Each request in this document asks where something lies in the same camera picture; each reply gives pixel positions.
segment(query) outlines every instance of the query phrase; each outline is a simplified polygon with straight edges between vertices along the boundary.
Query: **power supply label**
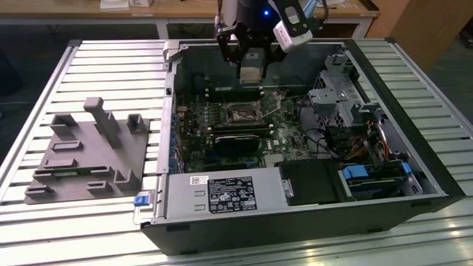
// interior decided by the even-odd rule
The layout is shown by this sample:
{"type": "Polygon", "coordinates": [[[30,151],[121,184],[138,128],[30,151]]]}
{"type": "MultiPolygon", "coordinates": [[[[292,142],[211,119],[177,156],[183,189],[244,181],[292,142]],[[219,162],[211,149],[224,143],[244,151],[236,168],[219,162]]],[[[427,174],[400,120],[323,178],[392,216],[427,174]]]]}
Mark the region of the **power supply label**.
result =
{"type": "Polygon", "coordinates": [[[210,179],[207,186],[210,212],[242,212],[258,209],[251,176],[210,179]]]}

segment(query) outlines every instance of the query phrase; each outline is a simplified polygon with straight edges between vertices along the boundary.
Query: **aluminum slotted table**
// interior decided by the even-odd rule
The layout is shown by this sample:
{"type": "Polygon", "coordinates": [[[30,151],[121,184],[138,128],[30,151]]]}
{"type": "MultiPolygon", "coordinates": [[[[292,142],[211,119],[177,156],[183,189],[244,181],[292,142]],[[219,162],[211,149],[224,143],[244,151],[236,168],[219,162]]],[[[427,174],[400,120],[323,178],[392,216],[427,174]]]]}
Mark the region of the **aluminum slotted table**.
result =
{"type": "MultiPolygon", "coordinates": [[[[157,185],[165,96],[165,40],[71,42],[0,168],[3,265],[440,265],[473,259],[473,128],[396,43],[358,41],[468,197],[391,231],[169,257],[139,230],[153,208],[134,198],[26,205],[25,191],[54,134],[54,114],[90,121],[83,100],[101,96],[117,119],[153,120],[143,190],[157,185]]],[[[375,101],[364,82],[367,95],[375,101]]]]}

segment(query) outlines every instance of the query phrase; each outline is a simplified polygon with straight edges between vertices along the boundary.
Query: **black floor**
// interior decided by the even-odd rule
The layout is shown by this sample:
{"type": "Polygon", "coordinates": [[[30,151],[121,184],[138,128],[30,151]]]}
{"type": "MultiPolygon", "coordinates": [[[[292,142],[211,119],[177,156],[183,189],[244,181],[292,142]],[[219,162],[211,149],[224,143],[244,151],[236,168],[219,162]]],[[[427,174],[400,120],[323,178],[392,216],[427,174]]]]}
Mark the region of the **black floor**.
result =
{"type": "MultiPolygon", "coordinates": [[[[212,26],[170,27],[171,38],[211,38],[212,26]]],[[[63,25],[53,35],[47,26],[0,26],[0,49],[19,73],[25,86],[0,97],[0,162],[42,94],[51,73],[71,39],[157,39],[154,25],[63,25]]],[[[447,96],[473,121],[473,50],[454,42],[430,73],[447,96]]]]}

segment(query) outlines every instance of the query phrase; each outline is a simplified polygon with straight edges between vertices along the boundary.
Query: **gray plastic holder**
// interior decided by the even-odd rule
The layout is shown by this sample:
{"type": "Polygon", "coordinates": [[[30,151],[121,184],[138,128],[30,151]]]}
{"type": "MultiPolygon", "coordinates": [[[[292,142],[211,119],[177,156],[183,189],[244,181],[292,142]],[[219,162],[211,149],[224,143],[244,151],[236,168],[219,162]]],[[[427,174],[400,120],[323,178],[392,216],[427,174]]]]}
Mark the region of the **gray plastic holder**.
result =
{"type": "Polygon", "coordinates": [[[102,98],[87,98],[85,110],[95,122],[55,116],[51,139],[26,204],[135,196],[142,190],[150,120],[131,114],[117,120],[102,98]]]}

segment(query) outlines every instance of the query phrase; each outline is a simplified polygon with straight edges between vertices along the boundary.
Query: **blue latch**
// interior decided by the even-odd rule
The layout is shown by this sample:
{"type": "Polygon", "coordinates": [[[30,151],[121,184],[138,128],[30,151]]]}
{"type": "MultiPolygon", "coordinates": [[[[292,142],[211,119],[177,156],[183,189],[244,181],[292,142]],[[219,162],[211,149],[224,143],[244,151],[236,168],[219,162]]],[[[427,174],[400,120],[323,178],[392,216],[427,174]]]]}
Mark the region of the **blue latch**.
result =
{"type": "Polygon", "coordinates": [[[150,195],[138,195],[135,196],[135,207],[149,206],[150,205],[150,195]]]}
{"type": "Polygon", "coordinates": [[[411,166],[407,162],[403,163],[403,169],[404,169],[404,172],[407,173],[407,176],[410,176],[412,173],[412,169],[411,169],[411,166]]]}
{"type": "Polygon", "coordinates": [[[367,168],[363,165],[350,165],[343,170],[343,176],[346,179],[368,177],[367,168]]]}

